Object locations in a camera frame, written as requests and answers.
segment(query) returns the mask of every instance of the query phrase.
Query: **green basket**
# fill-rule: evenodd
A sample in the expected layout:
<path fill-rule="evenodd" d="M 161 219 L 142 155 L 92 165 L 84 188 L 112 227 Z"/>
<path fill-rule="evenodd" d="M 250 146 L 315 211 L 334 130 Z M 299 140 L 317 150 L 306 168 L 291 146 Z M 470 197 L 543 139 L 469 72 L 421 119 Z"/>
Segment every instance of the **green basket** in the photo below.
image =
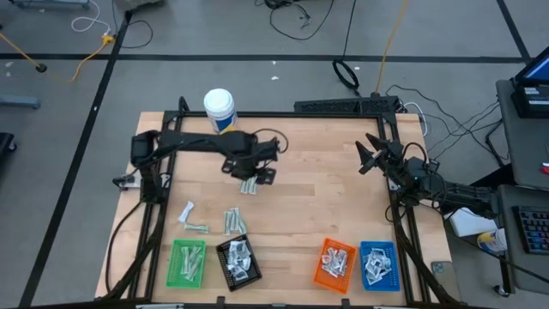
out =
<path fill-rule="evenodd" d="M 198 266 L 194 281 L 185 279 L 185 275 L 181 274 L 181 267 L 183 267 L 181 248 L 185 246 L 199 246 L 202 248 L 200 251 L 202 261 Z M 206 260 L 206 241 L 201 239 L 175 239 L 172 245 L 172 256 L 170 257 L 166 286 L 169 288 L 200 288 L 202 284 L 202 272 L 204 271 L 204 260 Z"/>

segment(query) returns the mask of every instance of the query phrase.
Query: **plastic bin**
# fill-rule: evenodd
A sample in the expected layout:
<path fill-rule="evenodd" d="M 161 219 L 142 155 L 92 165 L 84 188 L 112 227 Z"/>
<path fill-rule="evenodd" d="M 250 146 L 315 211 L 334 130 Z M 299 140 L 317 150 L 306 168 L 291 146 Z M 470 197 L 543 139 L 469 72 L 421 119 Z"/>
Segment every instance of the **plastic bin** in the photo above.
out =
<path fill-rule="evenodd" d="M 181 248 L 185 246 L 199 246 L 202 248 L 200 250 L 202 261 L 198 265 L 194 281 L 185 279 L 185 275 L 181 274 L 181 268 L 183 267 Z M 202 272 L 204 271 L 204 260 L 206 260 L 206 242 L 204 240 L 175 239 L 172 244 L 172 256 L 170 257 L 166 286 L 169 288 L 200 288 L 202 284 Z"/>
<path fill-rule="evenodd" d="M 371 248 L 383 249 L 387 258 L 391 260 L 391 271 L 383 276 L 383 279 L 373 285 L 366 279 L 366 256 L 371 253 Z M 367 291 L 397 292 L 401 290 L 401 281 L 398 274 L 395 244 L 392 241 L 362 241 L 360 242 L 360 268 L 362 269 L 362 283 Z"/>
<path fill-rule="evenodd" d="M 229 256 L 229 248 L 231 247 L 231 241 L 242 241 L 242 240 L 246 240 L 246 245 L 248 246 L 248 250 L 250 250 L 251 265 L 250 265 L 250 269 L 246 271 L 248 273 L 248 279 L 240 280 L 236 282 L 232 277 L 231 272 L 229 272 L 229 270 L 226 268 L 226 261 L 227 261 L 227 257 Z M 217 251 L 217 256 L 220 259 L 221 269 L 223 270 L 223 275 L 225 276 L 226 285 L 229 287 L 229 291 L 231 292 L 236 291 L 239 288 L 243 288 L 248 284 L 256 282 L 257 280 L 262 278 L 261 271 L 259 270 L 259 265 L 257 265 L 256 256 L 254 255 L 254 251 L 251 250 L 250 241 L 248 240 L 248 236 L 246 236 L 246 234 L 240 235 L 237 238 L 233 238 L 231 240 L 224 242 L 221 245 L 216 246 L 215 250 Z"/>
<path fill-rule="evenodd" d="M 335 278 L 322 269 L 322 255 L 328 254 L 328 248 L 330 247 L 347 252 L 347 270 L 345 271 L 344 276 L 338 276 Z M 351 283 L 351 274 L 353 273 L 354 261 L 356 257 L 357 248 L 341 243 L 337 240 L 326 238 L 324 240 L 323 249 L 320 251 L 320 257 L 318 257 L 317 271 L 315 271 L 313 282 L 323 288 L 331 289 L 332 291 L 336 291 L 341 294 L 346 294 Z"/>

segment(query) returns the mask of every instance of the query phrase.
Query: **blue screen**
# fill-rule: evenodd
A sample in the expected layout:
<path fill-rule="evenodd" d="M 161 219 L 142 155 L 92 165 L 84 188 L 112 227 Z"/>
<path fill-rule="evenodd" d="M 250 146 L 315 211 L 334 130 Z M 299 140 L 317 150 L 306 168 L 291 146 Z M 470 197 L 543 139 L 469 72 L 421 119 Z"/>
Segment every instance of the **blue screen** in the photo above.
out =
<path fill-rule="evenodd" d="M 549 82 L 549 57 L 546 57 L 538 66 L 531 69 L 526 74 L 526 78 Z"/>

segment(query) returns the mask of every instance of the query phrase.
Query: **wooden table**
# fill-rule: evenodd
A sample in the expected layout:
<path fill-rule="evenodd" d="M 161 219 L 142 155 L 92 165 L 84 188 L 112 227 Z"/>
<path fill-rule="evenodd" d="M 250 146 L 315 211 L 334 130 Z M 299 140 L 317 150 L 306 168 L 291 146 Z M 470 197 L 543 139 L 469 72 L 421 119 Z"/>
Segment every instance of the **wooden table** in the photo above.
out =
<path fill-rule="evenodd" d="M 162 112 L 142 113 L 137 132 L 159 130 L 162 116 Z M 403 144 L 424 144 L 417 115 L 399 114 L 397 119 Z M 225 296 L 226 303 L 240 304 L 339 305 L 342 298 L 348 298 L 352 305 L 404 305 L 402 291 L 364 290 L 359 258 L 347 295 L 320 288 L 312 281 L 325 237 L 357 247 L 362 240 L 395 242 L 393 225 L 383 214 L 389 205 L 384 176 L 378 169 L 366 175 L 358 173 L 359 155 L 354 142 L 361 141 L 371 148 L 365 133 L 377 136 L 377 122 L 357 118 L 240 118 L 238 127 L 248 132 L 274 128 L 289 138 L 289 150 L 271 165 L 277 169 L 274 185 L 260 186 L 256 196 L 241 194 L 238 180 L 220 172 L 222 155 L 178 152 L 153 301 L 215 303 L 217 296 Z M 206 118 L 184 118 L 183 131 L 211 133 L 212 127 Z M 272 136 L 261 132 L 259 137 L 267 140 Z M 416 148 L 410 148 L 408 155 L 421 157 Z M 138 196 L 138 190 L 121 193 L 113 228 L 137 203 Z M 178 222 L 187 201 L 195 204 L 188 222 L 208 225 L 210 234 L 185 231 Z M 263 278 L 230 293 L 215 246 L 235 237 L 224 235 L 224 211 L 232 207 L 240 207 Z M 142 213 L 143 208 L 132 215 L 115 240 L 111 285 L 135 257 Z M 427 207 L 416 207 L 415 213 L 425 264 L 430 267 L 432 261 L 451 261 L 440 215 Z M 178 238 L 206 240 L 200 289 L 166 287 L 172 242 Z M 408 262 L 414 298 L 420 300 L 417 273 L 411 260 Z M 147 273 L 148 262 L 142 267 L 138 295 L 142 294 Z M 104 275 L 105 265 L 98 296 L 106 293 Z"/>

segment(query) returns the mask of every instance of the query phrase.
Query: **blue basket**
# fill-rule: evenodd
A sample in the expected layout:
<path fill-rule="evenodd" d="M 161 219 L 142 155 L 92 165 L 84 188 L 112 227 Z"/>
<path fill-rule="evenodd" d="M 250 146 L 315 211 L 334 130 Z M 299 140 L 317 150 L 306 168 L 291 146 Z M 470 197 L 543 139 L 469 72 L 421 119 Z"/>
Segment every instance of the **blue basket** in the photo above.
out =
<path fill-rule="evenodd" d="M 383 276 L 380 282 L 368 284 L 366 279 L 366 256 L 371 253 L 371 248 L 385 250 L 385 255 L 391 260 L 391 271 Z M 398 263 L 396 262 L 395 244 L 392 241 L 362 241 L 360 242 L 360 268 L 362 269 L 362 283 L 366 291 L 397 292 L 401 290 L 401 281 L 398 276 Z"/>

